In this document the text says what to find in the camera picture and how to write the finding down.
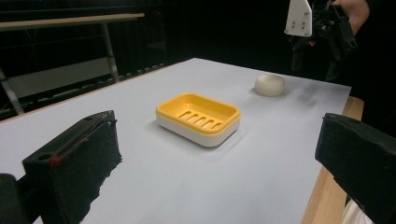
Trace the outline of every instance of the white table surface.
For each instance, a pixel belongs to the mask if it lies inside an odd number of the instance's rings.
[[[0,173],[21,178],[21,160],[114,110],[122,163],[83,223],[300,223],[321,167],[322,117],[342,114],[351,88],[280,75],[284,94],[263,97],[253,88],[265,73],[191,59],[1,122]],[[237,131],[206,148],[158,125],[156,106],[182,92],[238,106]]]

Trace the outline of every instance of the table leg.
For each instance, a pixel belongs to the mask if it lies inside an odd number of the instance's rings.
[[[111,47],[111,40],[107,28],[107,23],[103,22],[101,23],[101,25],[105,39],[108,67],[111,72],[111,76],[113,76],[114,82],[119,82],[120,81],[119,72],[117,70],[116,59],[114,58],[113,48]]]
[[[0,67],[0,82],[1,82],[1,85],[3,86],[3,89],[6,91],[6,94],[8,96],[9,101],[14,106],[14,109],[17,112],[17,114],[18,115],[23,114],[24,112],[23,112],[21,103],[18,100],[17,95],[12,90],[11,86],[9,85],[9,82],[8,82],[6,76],[4,75],[3,70],[1,69],[1,67]]]

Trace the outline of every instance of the red mark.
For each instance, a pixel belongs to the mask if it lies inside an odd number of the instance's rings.
[[[59,164],[60,160],[61,160],[61,157],[60,156],[56,156],[56,157],[50,159],[49,164],[52,165],[52,166],[57,165],[57,164]]]

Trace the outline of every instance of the soap dish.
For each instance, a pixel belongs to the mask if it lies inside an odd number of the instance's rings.
[[[204,147],[222,143],[239,127],[241,113],[234,105],[185,92],[156,108],[157,122]]]

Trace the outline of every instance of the white soap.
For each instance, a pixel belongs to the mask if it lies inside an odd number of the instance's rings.
[[[263,96],[278,96],[285,90],[285,78],[273,74],[258,76],[254,90]]]

